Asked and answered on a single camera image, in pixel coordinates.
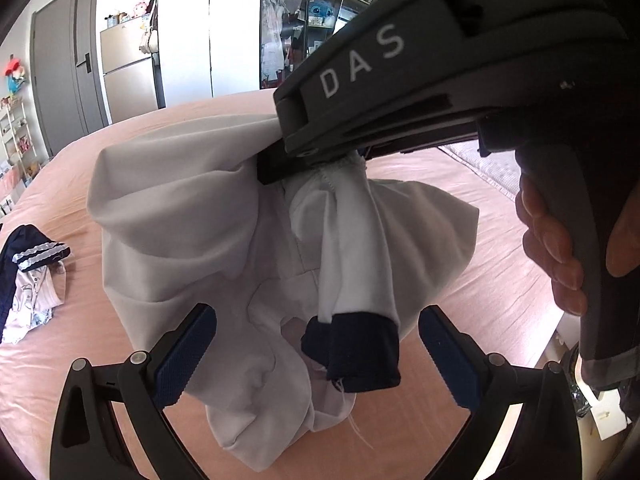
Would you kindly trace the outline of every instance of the gray door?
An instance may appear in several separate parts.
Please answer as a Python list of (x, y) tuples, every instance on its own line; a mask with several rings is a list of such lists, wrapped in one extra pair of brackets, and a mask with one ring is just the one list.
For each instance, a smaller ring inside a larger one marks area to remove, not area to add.
[(107, 125), (102, 91), (96, 86), (92, 23), (95, 0), (54, 0), (33, 15), (33, 93), (51, 156)]

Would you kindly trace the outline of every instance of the bedsheet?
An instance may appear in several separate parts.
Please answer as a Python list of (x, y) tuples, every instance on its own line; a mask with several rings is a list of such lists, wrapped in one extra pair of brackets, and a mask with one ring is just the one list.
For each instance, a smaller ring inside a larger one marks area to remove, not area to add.
[[(47, 479), (49, 446), (60, 391), (71, 362), (123, 361), (133, 350), (102, 290), (100, 229), (85, 209), (98, 152), (153, 128), (213, 114), (273, 111), (271, 91), (236, 94), (152, 112), (114, 124), (67, 146), (46, 167), (4, 219), (0, 243), (20, 224), (32, 223), (73, 254), (65, 304), (51, 322), (15, 346), (0, 346), (0, 428), (27, 468)], [(420, 180), (480, 209), (476, 254), (440, 306), (487, 352), (533, 366), (561, 317), (548, 278), (522, 251), (524, 227), (513, 203), (469, 168), (440, 150), (392, 155), (368, 163), (370, 178)], [(210, 478), (233, 480), (382, 480), (423, 478), (462, 427), (457, 407), (414, 331), (401, 345), (402, 383), (360, 394), (353, 420), (306, 434), (267, 471), (257, 474), (222, 451), (204, 406), (188, 395), (165, 410), (178, 436)], [(116, 405), (124, 437), (140, 472), (156, 478), (125, 416)]]

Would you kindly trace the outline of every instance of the white lace trim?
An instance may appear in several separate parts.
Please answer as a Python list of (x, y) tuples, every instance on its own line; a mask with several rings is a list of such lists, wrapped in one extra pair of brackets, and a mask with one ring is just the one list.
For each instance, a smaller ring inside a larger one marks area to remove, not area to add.
[(62, 251), (67, 250), (68, 248), (69, 248), (69, 246), (67, 244), (62, 244), (62, 245), (56, 246), (53, 249), (50, 249), (49, 251), (44, 251), (43, 253), (40, 253), (37, 256), (34, 256), (33, 258), (29, 258), (28, 260), (24, 260), (23, 262), (18, 264), (18, 268), (20, 270), (28, 269), (33, 264), (36, 264), (37, 262), (40, 262), (42, 260), (46, 260), (47, 258), (50, 258), (51, 256), (54, 256), (55, 254), (61, 253)]
[(36, 245), (35, 247), (32, 247), (31, 249), (24, 251), (23, 253), (14, 254), (14, 257), (11, 259), (11, 261), (16, 264), (18, 263), (18, 260), (21, 260), (25, 256), (29, 256), (29, 254), (39, 253), (40, 251), (45, 251), (59, 244), (60, 242), (47, 242), (45, 244)]

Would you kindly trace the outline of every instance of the glass display cabinet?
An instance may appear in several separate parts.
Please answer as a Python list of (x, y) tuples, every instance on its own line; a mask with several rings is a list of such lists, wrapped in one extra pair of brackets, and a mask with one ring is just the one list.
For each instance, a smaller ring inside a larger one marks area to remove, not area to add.
[[(343, 1), (260, 0), (260, 88), (281, 85), (335, 32)], [(350, 1), (362, 12), (373, 0)]]

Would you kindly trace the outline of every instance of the finger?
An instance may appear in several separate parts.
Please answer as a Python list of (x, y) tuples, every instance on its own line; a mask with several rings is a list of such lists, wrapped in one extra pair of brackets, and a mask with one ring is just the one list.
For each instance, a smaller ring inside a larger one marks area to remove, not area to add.
[(531, 218), (531, 215), (527, 212), (527, 210), (524, 207), (524, 204), (522, 203), (522, 192), (519, 191), (518, 194), (516, 195), (516, 215), (518, 215), (518, 218), (520, 219), (520, 221), (526, 225), (528, 228), (532, 228), (533, 227), (533, 218)]
[(584, 280), (584, 271), (578, 260), (571, 258), (567, 264), (556, 262), (530, 230), (522, 237), (522, 247), (525, 254), (538, 264), (551, 279), (562, 283), (571, 290), (580, 289)]
[(640, 265), (640, 182), (633, 188), (613, 227), (606, 263), (607, 270), (616, 278)]
[(532, 218), (539, 218), (546, 214), (545, 199), (532, 180), (526, 176), (520, 176), (520, 190), (522, 190), (522, 203)]
[(533, 219), (533, 231), (556, 262), (567, 264), (573, 254), (571, 235), (557, 219), (544, 215)]
[(565, 312), (574, 314), (574, 316), (582, 316), (587, 312), (587, 297), (583, 291), (571, 290), (555, 280), (551, 282), (551, 290), (556, 305)]

